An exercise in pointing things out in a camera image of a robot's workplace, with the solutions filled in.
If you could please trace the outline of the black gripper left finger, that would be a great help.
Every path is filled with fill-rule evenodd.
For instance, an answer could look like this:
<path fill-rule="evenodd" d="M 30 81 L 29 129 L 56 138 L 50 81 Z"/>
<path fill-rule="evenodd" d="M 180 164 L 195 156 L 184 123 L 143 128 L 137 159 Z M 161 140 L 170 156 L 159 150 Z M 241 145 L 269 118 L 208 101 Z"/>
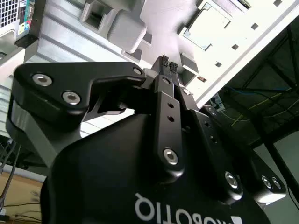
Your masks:
<path fill-rule="evenodd" d="M 130 62 L 26 63 L 14 71 L 7 129 L 34 148 L 51 166 L 58 154 L 115 123 L 145 114 L 158 163 L 167 160 L 171 177 L 182 175 L 180 146 L 166 149 L 164 137 L 182 140 L 181 107 L 167 57 L 159 57 L 149 77 Z"/>

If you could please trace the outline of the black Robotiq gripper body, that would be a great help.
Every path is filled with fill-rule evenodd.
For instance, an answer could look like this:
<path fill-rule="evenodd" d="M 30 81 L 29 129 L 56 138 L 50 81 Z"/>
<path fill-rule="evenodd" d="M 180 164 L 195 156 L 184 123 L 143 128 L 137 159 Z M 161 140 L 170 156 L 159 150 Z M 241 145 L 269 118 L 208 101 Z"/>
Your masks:
<path fill-rule="evenodd" d="M 44 224 L 267 224 L 239 183 L 232 188 L 207 156 L 206 137 L 192 129 L 180 146 L 181 176 L 154 155 L 148 115 L 134 115 L 72 143 L 55 158 L 41 190 Z"/>

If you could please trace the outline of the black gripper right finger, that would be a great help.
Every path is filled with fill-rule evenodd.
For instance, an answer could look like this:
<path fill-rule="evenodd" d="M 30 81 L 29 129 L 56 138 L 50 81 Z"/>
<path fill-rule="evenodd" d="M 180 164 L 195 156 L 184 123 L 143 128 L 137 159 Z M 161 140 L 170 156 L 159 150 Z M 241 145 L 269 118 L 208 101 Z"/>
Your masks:
<path fill-rule="evenodd" d="M 198 108 L 192 94 L 179 85 L 178 65 L 169 64 L 185 125 L 191 128 L 192 159 L 200 166 L 205 189 L 217 200 L 233 204 L 246 193 L 261 204 L 273 203 L 286 196 L 286 187 L 269 166 L 243 143 L 210 105 Z"/>

